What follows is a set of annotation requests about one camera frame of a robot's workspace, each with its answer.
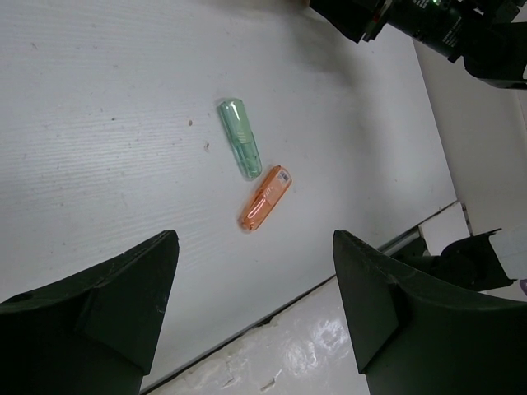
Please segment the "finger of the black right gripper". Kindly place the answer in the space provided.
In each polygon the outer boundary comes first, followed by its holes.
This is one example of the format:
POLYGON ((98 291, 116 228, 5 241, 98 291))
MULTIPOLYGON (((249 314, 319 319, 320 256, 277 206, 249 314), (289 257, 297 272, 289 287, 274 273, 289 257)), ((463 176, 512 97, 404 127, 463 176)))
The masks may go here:
POLYGON ((367 25, 384 3, 381 0, 310 0, 310 8, 346 38, 359 43, 367 25))

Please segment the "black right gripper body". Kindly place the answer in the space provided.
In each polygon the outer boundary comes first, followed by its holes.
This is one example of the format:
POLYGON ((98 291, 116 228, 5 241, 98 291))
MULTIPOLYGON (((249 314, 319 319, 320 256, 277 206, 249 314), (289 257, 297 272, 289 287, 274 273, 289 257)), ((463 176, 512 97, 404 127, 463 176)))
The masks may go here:
POLYGON ((370 22, 370 38, 386 25, 451 62, 483 59, 485 43, 494 40, 490 25, 465 1, 382 1, 370 22))

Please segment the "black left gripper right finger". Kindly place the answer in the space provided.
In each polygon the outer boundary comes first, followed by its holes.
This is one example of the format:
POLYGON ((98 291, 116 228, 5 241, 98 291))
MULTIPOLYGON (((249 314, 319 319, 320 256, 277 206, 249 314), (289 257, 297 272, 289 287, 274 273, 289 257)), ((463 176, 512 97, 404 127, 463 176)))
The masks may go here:
POLYGON ((333 261, 370 393, 525 393, 525 302, 442 281, 344 230, 333 261))

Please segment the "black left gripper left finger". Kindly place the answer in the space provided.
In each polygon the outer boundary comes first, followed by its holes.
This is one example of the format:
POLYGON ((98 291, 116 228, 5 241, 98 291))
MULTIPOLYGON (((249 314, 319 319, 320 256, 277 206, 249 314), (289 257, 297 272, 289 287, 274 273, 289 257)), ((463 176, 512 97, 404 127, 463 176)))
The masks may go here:
POLYGON ((3 394, 138 394, 149 375, 180 247, 164 230, 1 304, 3 394))

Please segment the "green capsule case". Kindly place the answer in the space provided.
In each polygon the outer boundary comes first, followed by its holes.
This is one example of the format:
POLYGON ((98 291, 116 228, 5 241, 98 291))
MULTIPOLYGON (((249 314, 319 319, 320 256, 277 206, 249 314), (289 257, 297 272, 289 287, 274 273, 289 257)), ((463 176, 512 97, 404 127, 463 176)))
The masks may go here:
POLYGON ((248 180, 258 178, 263 166, 243 101, 223 100, 217 110, 242 176, 248 180))

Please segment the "orange usb stick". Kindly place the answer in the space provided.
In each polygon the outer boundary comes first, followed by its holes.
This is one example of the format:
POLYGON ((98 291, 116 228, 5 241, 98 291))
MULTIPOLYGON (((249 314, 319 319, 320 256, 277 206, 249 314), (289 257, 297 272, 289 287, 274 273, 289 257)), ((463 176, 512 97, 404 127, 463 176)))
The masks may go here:
POLYGON ((246 203, 239 217, 244 231, 257 230, 279 203, 292 184, 290 173, 280 165, 274 166, 246 203))

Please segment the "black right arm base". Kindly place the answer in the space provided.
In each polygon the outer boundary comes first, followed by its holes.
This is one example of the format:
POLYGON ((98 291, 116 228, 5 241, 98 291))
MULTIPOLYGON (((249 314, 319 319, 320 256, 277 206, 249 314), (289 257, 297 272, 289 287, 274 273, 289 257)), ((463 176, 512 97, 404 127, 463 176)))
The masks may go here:
POLYGON ((421 272, 473 291, 486 291, 508 287, 510 279, 490 243, 497 233, 491 230, 457 240, 438 255, 426 255, 427 245, 423 237, 391 255, 397 261, 421 272))

